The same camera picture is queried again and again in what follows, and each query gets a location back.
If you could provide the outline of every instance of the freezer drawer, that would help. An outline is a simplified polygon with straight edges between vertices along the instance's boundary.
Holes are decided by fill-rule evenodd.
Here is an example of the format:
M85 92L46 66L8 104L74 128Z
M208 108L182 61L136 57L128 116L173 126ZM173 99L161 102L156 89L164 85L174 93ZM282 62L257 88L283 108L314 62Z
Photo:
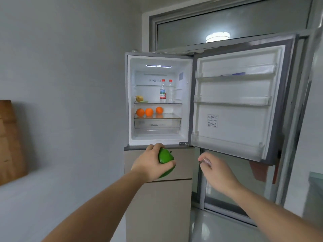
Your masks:
M146 183L126 211L127 242L188 242L192 180Z
M168 175L158 181L165 180L178 180L178 179L191 179L193 178L193 165L195 149L193 147L187 147L183 149L170 149L172 150L172 155L176 160L175 169ZM125 150L124 151L124 173L128 173L135 160L144 152L145 150Z

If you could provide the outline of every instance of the white wall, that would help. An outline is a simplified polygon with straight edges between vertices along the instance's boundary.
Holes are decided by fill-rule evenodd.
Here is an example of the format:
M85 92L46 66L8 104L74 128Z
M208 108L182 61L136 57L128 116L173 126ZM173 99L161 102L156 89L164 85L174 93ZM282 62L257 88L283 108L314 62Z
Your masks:
M173 11L173 10L180 9L180 8L189 7L192 5L196 5L196 4L204 3L204 2L208 2L208 1L211 1L211 0L189 0L186 2L174 4L174 5L171 5L168 7L163 7L163 8L156 9L154 11L149 11L149 12L143 13L142 17L141 17L141 21L142 21L142 45L141 45L142 51L149 52L149 17L150 16Z
M1 241L41 241L123 175L124 52L141 48L125 0L1 0L0 99L30 173L0 186ZM123 220L113 241L125 241Z
M309 172L323 173L323 42L314 57L312 85L289 182L285 208L302 216Z

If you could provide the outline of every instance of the tiled floor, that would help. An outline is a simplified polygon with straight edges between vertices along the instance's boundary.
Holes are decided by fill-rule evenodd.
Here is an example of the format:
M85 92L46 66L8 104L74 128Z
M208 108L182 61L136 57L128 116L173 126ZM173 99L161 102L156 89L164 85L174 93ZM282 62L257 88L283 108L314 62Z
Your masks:
M268 242L257 229L197 208L191 210L190 242Z

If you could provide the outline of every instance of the wooden board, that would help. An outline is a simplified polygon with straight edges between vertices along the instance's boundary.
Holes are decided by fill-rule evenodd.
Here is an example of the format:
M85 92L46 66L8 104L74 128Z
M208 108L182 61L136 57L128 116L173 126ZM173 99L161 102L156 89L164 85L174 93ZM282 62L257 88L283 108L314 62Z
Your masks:
M27 173L11 101L0 100L0 185Z

